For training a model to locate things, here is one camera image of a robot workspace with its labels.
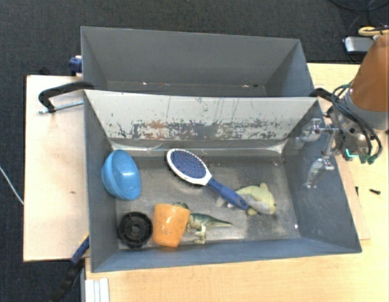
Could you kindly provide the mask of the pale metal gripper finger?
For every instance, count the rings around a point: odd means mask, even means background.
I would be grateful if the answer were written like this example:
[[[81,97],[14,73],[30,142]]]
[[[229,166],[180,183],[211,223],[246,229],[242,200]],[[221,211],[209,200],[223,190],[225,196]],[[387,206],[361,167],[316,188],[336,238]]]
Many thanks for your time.
[[[312,118],[301,130],[299,136],[295,138],[295,148],[301,149],[308,142],[316,142],[324,133],[327,127],[321,125],[320,118]]]
[[[305,187],[307,189],[315,187],[318,179],[324,174],[324,172],[331,172],[333,170],[334,166],[330,163],[328,158],[321,157],[317,159],[308,170]]]

